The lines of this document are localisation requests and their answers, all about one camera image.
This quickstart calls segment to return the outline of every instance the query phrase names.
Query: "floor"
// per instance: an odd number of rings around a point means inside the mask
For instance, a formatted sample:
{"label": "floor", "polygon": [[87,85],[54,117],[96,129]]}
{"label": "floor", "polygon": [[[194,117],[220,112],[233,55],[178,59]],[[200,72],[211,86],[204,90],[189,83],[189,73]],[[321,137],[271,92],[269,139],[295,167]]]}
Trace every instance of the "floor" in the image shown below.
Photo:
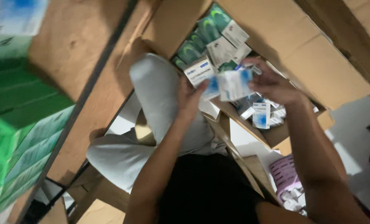
{"label": "floor", "polygon": [[[135,94],[132,94],[112,123],[108,134],[123,134],[134,127],[141,105]],[[210,102],[199,105],[201,111],[217,117],[219,109]],[[331,111],[335,125],[326,131],[349,174],[348,185],[356,195],[370,209],[370,132],[366,127],[370,125],[370,98],[364,97],[343,105]],[[279,151],[269,150],[256,138],[250,135],[233,120],[230,121],[231,140],[241,155],[257,155],[263,164],[272,184],[268,165],[282,157]]]}

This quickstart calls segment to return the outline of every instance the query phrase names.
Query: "open cardboard box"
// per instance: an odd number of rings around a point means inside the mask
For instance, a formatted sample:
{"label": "open cardboard box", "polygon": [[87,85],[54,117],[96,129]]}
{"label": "open cardboard box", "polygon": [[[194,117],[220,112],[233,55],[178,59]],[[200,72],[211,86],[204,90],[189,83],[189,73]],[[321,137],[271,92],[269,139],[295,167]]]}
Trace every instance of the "open cardboard box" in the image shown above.
{"label": "open cardboard box", "polygon": [[[170,59],[212,2],[163,0],[142,39]],[[334,124],[327,109],[370,94],[370,84],[292,0],[215,2],[248,33],[247,44],[253,50],[320,104],[316,115],[324,130]],[[291,153],[286,123],[261,133],[242,120],[230,103],[212,102],[267,147],[279,149],[283,155]]]}

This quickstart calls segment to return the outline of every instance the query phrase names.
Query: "person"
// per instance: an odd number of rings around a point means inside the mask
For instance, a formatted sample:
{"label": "person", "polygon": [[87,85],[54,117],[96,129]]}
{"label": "person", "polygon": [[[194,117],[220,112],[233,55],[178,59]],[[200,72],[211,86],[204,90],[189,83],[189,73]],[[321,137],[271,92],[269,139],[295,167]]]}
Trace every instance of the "person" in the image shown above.
{"label": "person", "polygon": [[308,217],[273,205],[254,191],[227,155],[225,145],[215,139],[198,110],[208,81],[193,90],[182,77],[178,85],[173,66],[147,54],[132,66],[130,77],[157,147],[140,166],[124,224],[370,223],[345,184],[344,166],[318,124],[308,97],[262,59],[242,62],[256,64],[263,71],[249,83],[250,89],[286,108]]}

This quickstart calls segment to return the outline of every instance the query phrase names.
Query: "brand logo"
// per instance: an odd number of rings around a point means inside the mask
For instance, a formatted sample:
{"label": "brand logo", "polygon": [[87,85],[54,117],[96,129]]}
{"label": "brand logo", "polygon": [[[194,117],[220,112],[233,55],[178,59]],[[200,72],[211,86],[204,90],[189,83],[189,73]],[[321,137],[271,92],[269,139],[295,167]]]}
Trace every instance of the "brand logo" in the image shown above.
{"label": "brand logo", "polygon": [[203,67],[204,67],[204,66],[206,66],[206,65],[208,65],[208,62],[206,62],[206,63],[202,64],[202,65],[200,66],[200,68],[203,68]]}
{"label": "brand logo", "polygon": [[194,73],[194,72],[196,72],[196,70],[195,70],[195,69],[193,69],[192,71],[187,72],[186,74],[192,74],[192,73]]}

